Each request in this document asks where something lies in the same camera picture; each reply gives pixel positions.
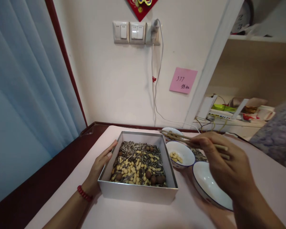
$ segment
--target number 377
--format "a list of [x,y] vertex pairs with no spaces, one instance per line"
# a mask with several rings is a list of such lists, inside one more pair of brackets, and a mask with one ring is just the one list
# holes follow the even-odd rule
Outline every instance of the number 377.
[[184,77],[182,77],[182,76],[178,76],[178,79],[176,80],[176,81],[183,81],[184,80]]

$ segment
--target blue curtain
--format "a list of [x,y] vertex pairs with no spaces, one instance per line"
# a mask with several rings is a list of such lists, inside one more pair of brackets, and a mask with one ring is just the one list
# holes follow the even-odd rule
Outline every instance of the blue curtain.
[[84,128],[44,0],[0,0],[0,201]]

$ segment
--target charging cable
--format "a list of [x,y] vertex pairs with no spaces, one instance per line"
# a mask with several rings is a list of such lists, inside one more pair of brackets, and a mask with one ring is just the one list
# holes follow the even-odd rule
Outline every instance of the charging cable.
[[[152,44],[154,46],[154,43],[155,43],[155,40],[156,40],[156,35],[157,35],[159,27],[160,27],[161,38],[162,38],[162,53],[161,53],[161,61],[160,61],[160,66],[159,66],[158,78],[157,78],[156,85],[155,85],[155,93],[153,92],[153,108],[154,108],[153,110],[154,110],[154,115],[155,115],[154,126],[156,126],[156,112],[161,116],[161,118],[163,118],[163,116],[158,112],[157,105],[156,105],[157,84],[159,82],[159,77],[160,77],[160,71],[161,71],[161,65],[162,65],[162,57],[163,57],[163,48],[164,48],[161,22],[160,22],[159,19],[156,19],[154,24],[151,26],[151,41],[152,41]],[[153,76],[153,46],[152,46],[152,76]],[[165,119],[165,118],[163,118],[163,119],[166,120],[166,121],[182,123],[182,124],[186,124],[186,125],[195,127],[196,130],[198,131],[198,133],[200,133],[199,129],[196,126],[187,124],[185,122],[171,121],[171,120],[168,120],[168,119]]]

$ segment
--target chopsticks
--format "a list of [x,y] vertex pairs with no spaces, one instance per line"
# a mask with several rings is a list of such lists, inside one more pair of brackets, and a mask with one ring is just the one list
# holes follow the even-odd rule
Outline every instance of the chopsticks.
[[[184,142],[184,143],[186,143],[188,146],[190,146],[192,148],[201,149],[200,145],[194,144],[191,141],[183,140],[183,138],[191,140],[190,137],[187,137],[187,136],[184,136],[184,135],[179,135],[179,134],[176,134],[176,133],[167,132],[165,130],[159,130],[159,132],[162,133],[165,137],[172,138],[173,140],[176,140],[176,141],[179,141],[179,142]],[[227,146],[222,146],[222,145],[217,145],[217,144],[214,144],[214,146],[215,146],[216,149],[221,149],[223,151],[228,151],[228,147]],[[229,155],[224,154],[224,153],[219,153],[219,154],[220,154],[220,156],[223,159],[230,160],[230,156]]]

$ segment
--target white bowl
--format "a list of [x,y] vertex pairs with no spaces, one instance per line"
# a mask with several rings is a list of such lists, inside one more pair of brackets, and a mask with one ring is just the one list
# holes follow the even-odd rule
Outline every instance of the white bowl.
[[195,155],[186,145],[180,142],[171,141],[166,143],[166,148],[169,155],[172,152],[176,152],[176,154],[178,154],[178,156],[183,160],[183,163],[180,163],[179,161],[175,162],[171,159],[172,165],[175,168],[185,169],[195,163]]
[[[179,130],[175,129],[175,128],[171,128],[171,127],[164,127],[162,130],[165,130],[167,132],[172,131],[173,134],[179,134],[179,135],[183,135]],[[165,142],[171,142],[174,140],[170,140],[169,138],[165,137],[164,134],[162,134],[164,137]]]
[[209,163],[196,162],[193,166],[194,185],[206,201],[215,206],[233,211],[231,198],[216,184]]

